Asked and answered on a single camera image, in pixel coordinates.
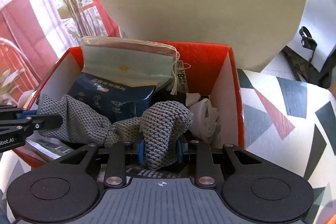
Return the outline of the blue white packaged cloth bag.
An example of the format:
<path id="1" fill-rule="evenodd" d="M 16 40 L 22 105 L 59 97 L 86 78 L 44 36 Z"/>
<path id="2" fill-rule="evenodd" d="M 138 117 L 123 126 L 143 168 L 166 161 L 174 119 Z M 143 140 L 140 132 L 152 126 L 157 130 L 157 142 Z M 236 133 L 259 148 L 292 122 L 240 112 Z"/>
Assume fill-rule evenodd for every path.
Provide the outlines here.
<path id="1" fill-rule="evenodd" d="M 111 123 L 141 116 L 161 89 L 177 93 L 179 52 L 173 46 L 86 36 L 81 50 L 83 69 L 68 94 Z"/>

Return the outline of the red cardboard box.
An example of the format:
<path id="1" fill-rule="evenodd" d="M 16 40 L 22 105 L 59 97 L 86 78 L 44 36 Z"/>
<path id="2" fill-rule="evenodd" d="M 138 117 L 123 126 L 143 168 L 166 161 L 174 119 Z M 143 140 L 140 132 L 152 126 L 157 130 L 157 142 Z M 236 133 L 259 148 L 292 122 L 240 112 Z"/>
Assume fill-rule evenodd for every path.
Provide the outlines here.
<path id="1" fill-rule="evenodd" d="M 177 49 L 186 69 L 189 91 L 209 95 L 219 111 L 221 124 L 219 145 L 232 143 L 245 148 L 244 114 L 240 84 L 233 49 L 225 44 L 169 42 Z M 80 47 L 69 48 L 55 63 L 26 104 L 35 109 L 41 93 L 59 100 L 66 94 L 84 66 Z"/>

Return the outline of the exercise bike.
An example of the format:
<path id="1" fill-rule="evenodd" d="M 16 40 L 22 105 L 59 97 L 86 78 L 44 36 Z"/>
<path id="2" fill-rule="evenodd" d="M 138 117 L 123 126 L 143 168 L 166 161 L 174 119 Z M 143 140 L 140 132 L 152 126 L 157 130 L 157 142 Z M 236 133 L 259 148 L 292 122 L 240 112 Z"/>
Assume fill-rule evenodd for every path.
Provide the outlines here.
<path id="1" fill-rule="evenodd" d="M 297 80 L 330 88 L 335 77 L 335 0 L 307 0 L 298 32 L 282 52 Z"/>

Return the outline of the printed backdrop curtain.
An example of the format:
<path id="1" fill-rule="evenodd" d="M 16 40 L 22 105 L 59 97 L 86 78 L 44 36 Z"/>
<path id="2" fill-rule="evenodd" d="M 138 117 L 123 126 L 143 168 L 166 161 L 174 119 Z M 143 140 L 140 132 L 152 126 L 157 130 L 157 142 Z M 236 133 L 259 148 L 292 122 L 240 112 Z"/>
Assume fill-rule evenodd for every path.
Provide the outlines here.
<path id="1" fill-rule="evenodd" d="M 1 75 L 25 69 L 14 105 L 23 106 L 56 61 L 89 35 L 120 36 L 100 0 L 1 0 Z"/>

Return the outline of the grey knitted cloth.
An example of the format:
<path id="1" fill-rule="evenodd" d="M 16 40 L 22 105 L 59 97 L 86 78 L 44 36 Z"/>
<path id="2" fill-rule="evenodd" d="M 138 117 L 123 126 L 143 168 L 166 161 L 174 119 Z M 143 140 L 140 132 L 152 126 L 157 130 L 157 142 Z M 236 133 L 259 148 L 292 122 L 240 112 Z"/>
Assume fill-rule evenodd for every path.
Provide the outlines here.
<path id="1" fill-rule="evenodd" d="M 157 102 L 140 117 L 112 123 L 69 95 L 57 101 L 42 94 L 37 113 L 59 114 L 63 119 L 59 128 L 39 133 L 68 143 L 96 143 L 110 148 L 119 141 L 135 141 L 143 136 L 144 161 L 151 170 L 159 170 L 177 161 L 176 142 L 193 123 L 192 112 L 177 101 Z"/>

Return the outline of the potted green plant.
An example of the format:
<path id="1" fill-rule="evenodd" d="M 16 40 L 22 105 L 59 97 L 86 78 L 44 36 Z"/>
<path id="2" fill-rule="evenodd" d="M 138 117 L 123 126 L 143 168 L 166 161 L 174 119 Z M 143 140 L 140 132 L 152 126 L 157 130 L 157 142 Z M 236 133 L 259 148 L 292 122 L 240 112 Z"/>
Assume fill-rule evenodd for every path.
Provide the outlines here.
<path id="1" fill-rule="evenodd" d="M 1 106 L 13 105 L 16 103 L 11 93 L 18 87 L 15 80 L 25 72 L 25 69 L 18 69 L 11 72 L 10 69 L 4 71 L 1 75 Z"/>

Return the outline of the white sock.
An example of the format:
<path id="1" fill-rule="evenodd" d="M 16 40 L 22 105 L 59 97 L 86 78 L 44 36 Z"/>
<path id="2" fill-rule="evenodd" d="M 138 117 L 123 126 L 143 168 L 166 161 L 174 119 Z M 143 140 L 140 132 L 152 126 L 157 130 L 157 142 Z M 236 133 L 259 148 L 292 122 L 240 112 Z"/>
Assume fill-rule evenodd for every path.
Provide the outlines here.
<path id="1" fill-rule="evenodd" d="M 189 110 L 193 114 L 193 123 L 189 131 L 197 139 L 210 144 L 221 130 L 217 108 L 212 106 L 208 98 L 205 98 L 191 105 Z"/>

